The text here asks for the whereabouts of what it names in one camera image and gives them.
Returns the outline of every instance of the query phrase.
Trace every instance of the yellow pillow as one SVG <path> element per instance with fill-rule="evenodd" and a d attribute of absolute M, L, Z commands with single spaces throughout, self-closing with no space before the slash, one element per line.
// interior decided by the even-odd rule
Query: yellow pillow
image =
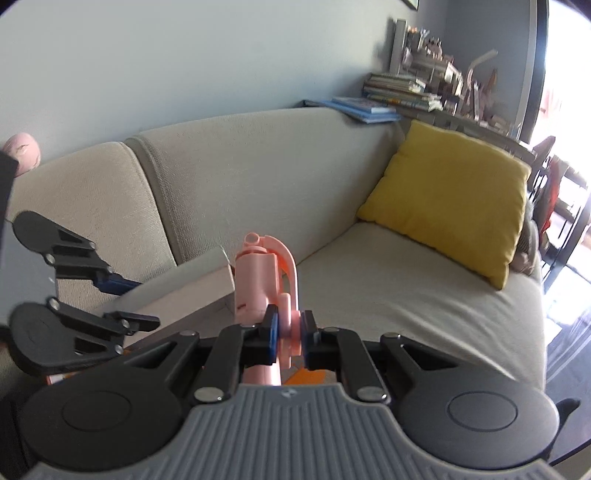
<path fill-rule="evenodd" d="M 413 121 L 357 215 L 505 286 L 530 168 L 500 148 Z"/>

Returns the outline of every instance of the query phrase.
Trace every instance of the sofa cushion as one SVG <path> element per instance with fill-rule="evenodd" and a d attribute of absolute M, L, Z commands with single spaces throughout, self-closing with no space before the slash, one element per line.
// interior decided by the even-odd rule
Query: sofa cushion
<path fill-rule="evenodd" d="M 481 140 L 417 120 L 359 209 L 505 287 L 530 168 Z"/>
<path fill-rule="evenodd" d="M 174 266 L 154 197 L 133 152 L 112 142 L 43 163 L 18 177 L 8 209 L 33 210 L 94 241 L 117 273 L 145 281 Z M 92 310 L 111 296 L 60 280 L 60 300 Z"/>
<path fill-rule="evenodd" d="M 398 124 L 305 108 L 197 120 L 126 143 L 178 263 L 216 245 L 233 260 L 248 232 L 280 238 L 299 262 L 354 223 L 403 139 Z"/>
<path fill-rule="evenodd" d="M 300 264 L 298 279 L 300 307 L 319 325 L 366 340 L 398 332 L 544 388 L 542 292 L 533 278 L 510 272 L 497 291 L 435 250 L 357 223 Z"/>

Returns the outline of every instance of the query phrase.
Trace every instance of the plush toy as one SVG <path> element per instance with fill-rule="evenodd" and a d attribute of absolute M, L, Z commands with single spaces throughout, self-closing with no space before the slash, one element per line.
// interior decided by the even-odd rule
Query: plush toy
<path fill-rule="evenodd" d="M 39 144 L 31 135 L 20 133 L 11 136 L 2 151 L 18 161 L 16 177 L 36 168 L 41 161 Z"/>

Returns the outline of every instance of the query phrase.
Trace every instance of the floor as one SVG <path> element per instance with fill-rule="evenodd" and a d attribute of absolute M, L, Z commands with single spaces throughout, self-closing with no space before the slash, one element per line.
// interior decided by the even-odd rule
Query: floor
<path fill-rule="evenodd" d="M 552 461 L 568 455 L 591 438 L 591 242 L 574 251 L 544 296 L 548 347 L 546 393 L 553 401 L 572 397 L 581 406 L 567 422 L 552 452 Z"/>

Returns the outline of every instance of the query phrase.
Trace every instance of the stack of books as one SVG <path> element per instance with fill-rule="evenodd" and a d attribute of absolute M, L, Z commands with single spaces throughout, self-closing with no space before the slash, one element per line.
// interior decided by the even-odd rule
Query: stack of books
<path fill-rule="evenodd" d="M 365 124 L 397 122 L 402 118 L 393 106 L 367 98 L 334 97 L 332 100 L 304 100 L 304 105 L 332 108 Z"/>
<path fill-rule="evenodd" d="M 416 108 L 430 112 L 443 110 L 441 97 L 425 93 L 425 83 L 409 75 L 372 73 L 363 84 L 363 94 L 370 100 Z"/>

